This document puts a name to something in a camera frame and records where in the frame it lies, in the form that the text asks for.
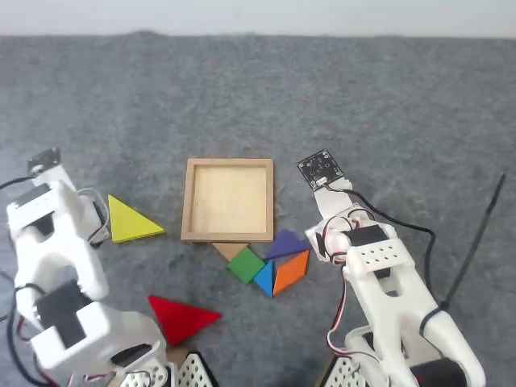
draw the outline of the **tangram piece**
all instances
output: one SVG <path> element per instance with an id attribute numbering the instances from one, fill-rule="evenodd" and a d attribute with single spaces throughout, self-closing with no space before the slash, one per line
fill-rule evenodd
<path id="1" fill-rule="evenodd" d="M 156 296 L 148 296 L 151 308 L 170 345 L 195 335 L 221 318 L 221 314 Z"/>
<path id="2" fill-rule="evenodd" d="M 245 248 L 231 260 L 227 268 L 244 284 L 248 284 L 264 266 L 265 263 L 250 248 Z"/>
<path id="3" fill-rule="evenodd" d="M 164 233 L 163 227 L 108 195 L 110 207 L 111 240 L 115 243 Z"/>
<path id="4" fill-rule="evenodd" d="M 213 245 L 229 261 L 248 246 L 247 243 L 213 243 Z"/>
<path id="5" fill-rule="evenodd" d="M 261 271 L 253 278 L 255 284 L 269 297 L 273 296 L 274 287 L 274 261 L 268 262 Z"/>
<path id="6" fill-rule="evenodd" d="M 306 240 L 300 240 L 292 231 L 281 230 L 278 232 L 267 254 L 265 254 L 265 259 L 271 260 L 280 256 L 288 256 L 310 250 L 310 248 L 310 243 Z"/>
<path id="7" fill-rule="evenodd" d="M 283 266 L 280 266 L 276 273 L 276 281 L 274 283 L 273 291 L 274 296 L 295 284 L 305 276 L 309 255 L 310 251 L 305 251 Z"/>

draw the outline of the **black cable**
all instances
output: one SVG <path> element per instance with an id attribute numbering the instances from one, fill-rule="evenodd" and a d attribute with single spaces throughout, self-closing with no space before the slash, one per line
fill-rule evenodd
<path id="1" fill-rule="evenodd" d="M 333 191 L 333 192 L 344 192 L 348 195 L 353 195 L 353 196 L 356 196 L 358 197 L 372 212 L 380 215 L 381 217 L 383 218 L 386 218 L 387 220 L 389 220 L 390 222 L 392 223 L 396 223 L 397 225 L 399 226 L 402 226 L 402 227 L 406 227 L 406 228 L 410 228 L 412 230 L 416 230 L 416 231 L 421 231 L 421 232 L 426 232 L 429 236 L 430 236 L 430 241 L 428 242 L 428 246 L 427 246 L 427 250 L 425 251 L 425 258 L 424 258 L 424 276 L 425 276 L 425 283 L 427 284 L 427 288 L 428 288 L 428 291 L 430 292 L 430 295 L 435 298 L 435 295 L 434 295 L 434 290 L 432 289 L 432 285 L 431 285 L 431 275 L 430 275 L 430 258 L 431 258 L 431 253 L 432 253 L 432 248 L 434 247 L 434 244 L 435 244 L 435 233 L 430 229 L 430 228 L 426 228 L 426 227 L 421 227 L 421 226 L 418 226 L 416 224 L 412 224 L 412 223 L 407 223 L 407 222 L 403 222 L 402 220 L 398 220 L 396 218 L 393 218 L 392 216 L 386 214 L 385 212 L 383 211 L 380 211 L 378 210 L 373 204 L 371 204 L 371 202 L 364 198 L 364 196 L 362 195 L 362 193 L 360 192 L 356 192 L 355 190 L 353 189 L 335 189 L 335 188 L 331 188 L 329 185 L 325 185 L 326 189 L 328 189 L 329 191 Z"/>
<path id="2" fill-rule="evenodd" d="M 8 187 L 9 185 L 23 183 L 24 181 L 31 180 L 31 179 L 32 179 L 32 177 L 29 177 L 29 176 L 17 177 L 13 180 L 9 180 L 9 181 L 6 181 L 5 183 L 0 184 L 0 189 L 4 189 L 4 188 Z M 10 239 L 9 231 L 7 232 L 7 234 L 9 236 L 8 239 L 9 239 L 9 241 L 11 243 L 11 247 L 12 247 L 12 240 Z M 0 276 L 7 279 L 11 284 L 13 284 L 13 285 L 15 284 L 12 277 L 9 274 L 7 274 L 6 272 L 4 272 L 3 270 L 0 270 Z M 3 316 L 0 316 L 0 323 L 2 321 L 7 320 L 8 317 L 9 317 L 9 314 L 4 314 Z"/>
<path id="3" fill-rule="evenodd" d="M 471 247 L 469 248 L 468 254 L 466 255 L 466 259 L 464 260 L 464 263 L 460 267 L 459 273 L 457 274 L 457 277 L 451 284 L 450 289 L 448 290 L 448 293 L 444 300 L 442 300 L 439 303 L 439 306 L 432 310 L 429 314 L 427 314 L 424 319 L 421 321 L 421 325 L 419 326 L 419 334 L 423 336 L 423 332 L 425 331 L 425 326 L 427 325 L 428 321 L 432 317 L 434 317 L 436 314 L 438 314 L 441 310 L 447 310 L 450 306 L 450 303 L 452 302 L 453 296 L 455 296 L 455 293 L 457 289 L 459 288 L 460 283 L 464 279 L 464 276 L 466 275 L 466 272 L 469 269 L 469 265 L 472 263 L 473 258 L 475 257 L 476 250 L 478 250 L 478 247 L 481 244 L 482 237 L 484 236 L 485 230 L 487 229 L 489 219 L 491 218 L 491 214 L 493 213 L 494 207 L 497 205 L 498 198 L 500 197 L 501 188 L 503 187 L 504 183 L 506 181 L 506 175 L 503 173 L 500 176 L 500 179 L 498 180 L 497 186 L 494 189 L 493 197 L 491 198 L 491 202 L 489 202 L 489 205 L 485 209 L 484 216 L 482 217 L 481 224 L 478 227 L 478 231 L 475 234 L 475 238 L 473 238 L 473 241 L 471 243 Z"/>
<path id="4" fill-rule="evenodd" d="M 349 215 L 351 215 L 351 214 L 353 214 L 354 212 L 357 212 L 357 211 L 363 211 L 363 212 L 365 212 L 367 215 L 369 215 L 369 216 L 372 218 L 372 220 L 377 220 L 377 217 L 376 217 L 376 216 L 374 216 L 374 213 L 373 213 L 373 212 L 371 212 L 370 210 L 368 210 L 367 208 L 355 208 L 354 210 L 349 211 L 349 212 L 347 213 L 347 216 L 349 216 Z"/>
<path id="5" fill-rule="evenodd" d="M 3 270 L 0 270 L 0 277 L 4 277 L 11 285 L 13 285 L 13 286 L 15 285 L 15 280 L 13 280 L 13 277 L 11 277 L 9 274 L 4 272 Z M 7 320 L 8 317 L 9 317 L 8 313 L 3 314 L 2 316 L 0 316 L 0 323 L 2 321 Z"/>
<path id="6" fill-rule="evenodd" d="M 25 284 L 23 286 L 19 286 L 19 287 L 15 288 L 15 291 L 13 292 L 13 301 L 12 301 L 11 308 L 10 308 L 9 318 L 7 320 L 7 329 L 6 329 L 7 348 L 9 349 L 10 358 L 15 363 L 15 367 L 18 369 L 19 373 L 21 373 L 22 377 L 26 381 L 28 381 L 32 385 L 36 385 L 39 387 L 52 387 L 52 385 L 50 383 L 38 381 L 37 379 L 32 377 L 31 374 L 27 371 L 27 369 L 23 365 L 23 363 L 20 360 L 19 355 L 16 351 L 14 332 L 13 332 L 13 328 L 14 328 L 14 324 L 15 324 L 15 315 L 16 315 L 16 294 L 18 291 L 20 291 L 22 289 L 27 289 L 27 288 L 34 289 L 37 292 L 39 292 L 40 294 L 45 294 L 45 291 L 36 284 Z"/>
<path id="7" fill-rule="evenodd" d="M 0 189 L 4 189 L 4 188 L 8 187 L 9 185 L 23 183 L 24 181 L 31 180 L 31 179 L 32 179 L 32 177 L 30 177 L 30 176 L 17 177 L 13 180 L 9 180 L 9 181 L 6 181 L 5 183 L 0 184 Z"/>

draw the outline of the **tan triangle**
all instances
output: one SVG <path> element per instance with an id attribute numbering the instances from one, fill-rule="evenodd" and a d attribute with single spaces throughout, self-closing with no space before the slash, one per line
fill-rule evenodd
<path id="1" fill-rule="evenodd" d="M 213 245 L 229 261 L 248 246 L 247 243 L 213 243 Z"/>

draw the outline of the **black circuit board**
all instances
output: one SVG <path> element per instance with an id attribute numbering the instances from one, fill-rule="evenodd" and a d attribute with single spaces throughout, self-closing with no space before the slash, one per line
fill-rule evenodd
<path id="1" fill-rule="evenodd" d="M 299 161 L 298 169 L 313 191 L 344 176 L 327 149 Z"/>

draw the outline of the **robotic arm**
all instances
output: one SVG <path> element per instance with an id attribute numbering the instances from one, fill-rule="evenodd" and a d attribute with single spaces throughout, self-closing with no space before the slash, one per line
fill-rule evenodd
<path id="1" fill-rule="evenodd" d="M 437 303 L 394 227 L 353 203 L 345 192 L 352 184 L 327 150 L 298 167 L 323 217 L 306 236 L 320 261 L 343 264 L 344 286 L 351 284 L 369 323 L 347 334 L 341 356 L 357 358 L 372 387 L 485 386 L 481 364 L 448 313 L 436 314 L 419 334 Z"/>
<path id="2" fill-rule="evenodd" d="M 31 345 L 41 367 L 64 375 L 115 372 L 135 387 L 175 386 L 177 368 L 167 363 L 152 319 L 100 302 L 109 286 L 96 247 L 109 237 L 109 215 L 76 191 L 57 149 L 30 160 L 29 172 L 35 187 L 7 207 L 7 218 L 19 266 L 17 311 L 40 330 Z M 78 279 L 57 285 L 65 266 Z"/>

